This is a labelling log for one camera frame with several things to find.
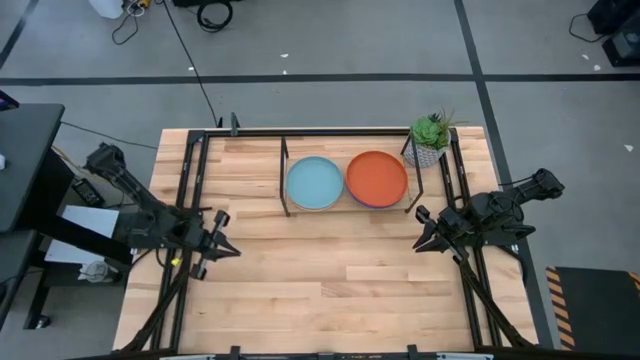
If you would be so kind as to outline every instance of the plant pot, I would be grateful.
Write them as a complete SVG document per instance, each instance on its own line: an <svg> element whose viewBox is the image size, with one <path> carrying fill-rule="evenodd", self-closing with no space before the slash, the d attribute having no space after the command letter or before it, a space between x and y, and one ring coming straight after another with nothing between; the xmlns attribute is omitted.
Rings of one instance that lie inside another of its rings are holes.
<svg viewBox="0 0 640 360"><path fill-rule="evenodd" d="M421 168L428 168L438 163L438 160L447 151L449 144L451 143L451 132L448 132L449 138L447 139L447 146L440 150L434 150L424 145L416 144L416 150L418 151L418 164ZM411 166L416 166L415 157L413 156L413 146L407 145L407 149L404 152L404 159Z"/></svg>

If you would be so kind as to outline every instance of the gray floor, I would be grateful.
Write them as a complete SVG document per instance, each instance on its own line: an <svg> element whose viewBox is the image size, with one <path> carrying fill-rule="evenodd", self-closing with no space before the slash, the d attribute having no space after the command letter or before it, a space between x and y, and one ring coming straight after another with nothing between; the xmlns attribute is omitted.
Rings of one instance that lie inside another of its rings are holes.
<svg viewBox="0 0 640 360"><path fill-rule="evenodd" d="M600 44L567 33L571 16L595 0L464 0L484 74L597 74L614 69ZM0 48L27 1L0 3ZM453 1L245 0L228 29L206 34L195 16L170 6L202 75L351 73L471 74ZM40 0L5 65L3 78L190 77L189 63L161 6L139 19L139 33L115 46L121 19L98 17L87 1ZM126 28L131 30L132 23ZM593 36L584 19L576 31ZM456 121L486 125L473 82L372 81L205 84L218 116L243 126L407 125L443 106ZM547 265L640 272L634 221L640 190L640 83L488 83L514 179L539 167L567 186L553 203L525 207L538 228L530 246L536 272ZM64 120L155 145L163 128L211 127L198 85L3 87L21 102L59 102ZM104 139L62 127L55 140L74 160ZM624 145L638 150L628 152ZM121 145L129 169L148 183L153 150ZM99 185L110 202L119 192ZM62 289L50 295L51 328L23 331L37 275L27 278L0 332L12 359L63 359L111 348L122 289ZM551 320L548 294L543 299Z"/></svg>

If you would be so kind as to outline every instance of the orange plate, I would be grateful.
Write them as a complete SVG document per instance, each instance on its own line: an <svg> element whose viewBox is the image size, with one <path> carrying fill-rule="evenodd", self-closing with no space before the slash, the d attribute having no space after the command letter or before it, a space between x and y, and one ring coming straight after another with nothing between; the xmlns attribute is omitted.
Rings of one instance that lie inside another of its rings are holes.
<svg viewBox="0 0 640 360"><path fill-rule="evenodd" d="M364 152L347 167L349 192L369 207L384 208L397 203L407 191L407 183L402 163L385 152Z"/></svg>

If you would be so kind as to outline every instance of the wooden tabletop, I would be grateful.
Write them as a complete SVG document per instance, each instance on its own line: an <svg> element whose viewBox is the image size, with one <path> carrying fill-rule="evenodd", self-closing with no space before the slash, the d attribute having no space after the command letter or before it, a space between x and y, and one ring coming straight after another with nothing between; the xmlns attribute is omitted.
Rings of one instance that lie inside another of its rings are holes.
<svg viewBox="0 0 640 360"><path fill-rule="evenodd" d="M169 204L176 199L187 132L164 130L158 148L150 189ZM460 127L458 133L471 193L496 189L483 129ZM292 162L380 149L399 156L404 140L298 136L287 145ZM287 218L278 197L279 156L280 138L211 140L201 206L231 215L225 233L242 256L210 263L204 281L189 282L180 353L228 353L232 345L243 353L403 352L408 344L419 351L472 350L459 270L448 252L411 250L422 232L414 212ZM452 155L449 161L458 194ZM423 169L422 176L419 203L437 214L446 205L439 166ZM207 227L214 214L205 213ZM484 252L494 299L521 334L537 342L517 261L495 248ZM156 305L161 274L153 256L132 270L114 348L132 339ZM483 339L490 343L484 309L476 302ZM164 345L172 315L168 311Z"/></svg>

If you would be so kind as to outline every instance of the succulent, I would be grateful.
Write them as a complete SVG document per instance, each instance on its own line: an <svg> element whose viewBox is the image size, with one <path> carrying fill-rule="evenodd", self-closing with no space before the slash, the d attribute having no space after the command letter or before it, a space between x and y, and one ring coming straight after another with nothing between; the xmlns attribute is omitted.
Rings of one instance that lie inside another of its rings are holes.
<svg viewBox="0 0 640 360"><path fill-rule="evenodd" d="M447 117L444 110L421 117L411 125L411 133L417 145L423 145L434 150L440 150L449 145L449 127L451 116Z"/></svg>

